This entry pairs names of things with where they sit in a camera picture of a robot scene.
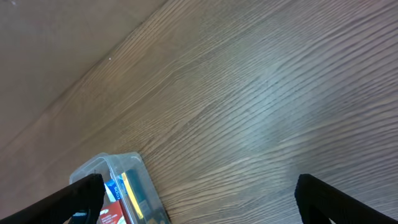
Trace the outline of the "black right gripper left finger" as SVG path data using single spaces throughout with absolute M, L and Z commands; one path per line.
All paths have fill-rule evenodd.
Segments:
M 1 220 L 1 223 L 96 224 L 104 204 L 101 174 L 90 174 L 31 206 Z

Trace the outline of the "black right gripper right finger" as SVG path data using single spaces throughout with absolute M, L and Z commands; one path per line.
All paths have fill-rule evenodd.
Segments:
M 299 175 L 294 196 L 303 224 L 397 224 L 310 174 Z

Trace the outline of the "blue yellow VapoDrops box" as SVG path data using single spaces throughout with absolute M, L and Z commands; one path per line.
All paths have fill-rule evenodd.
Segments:
M 116 180 L 111 179 L 104 183 L 106 195 L 110 202 L 121 200 L 122 196 L 128 197 L 134 211 L 134 215 L 138 220 L 144 219 L 144 214 L 139 208 L 139 203 L 128 181 L 127 174 L 122 173 L 116 177 Z

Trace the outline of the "clear plastic container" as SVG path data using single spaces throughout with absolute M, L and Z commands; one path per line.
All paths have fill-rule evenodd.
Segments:
M 100 153 L 77 168 L 69 183 L 90 174 L 100 174 L 104 181 L 98 223 L 171 223 L 138 153 Z

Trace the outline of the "red white medicine box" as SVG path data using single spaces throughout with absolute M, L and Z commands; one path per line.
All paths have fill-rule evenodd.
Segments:
M 101 224 L 130 224 L 122 203 L 118 200 L 104 207 L 99 214 Z

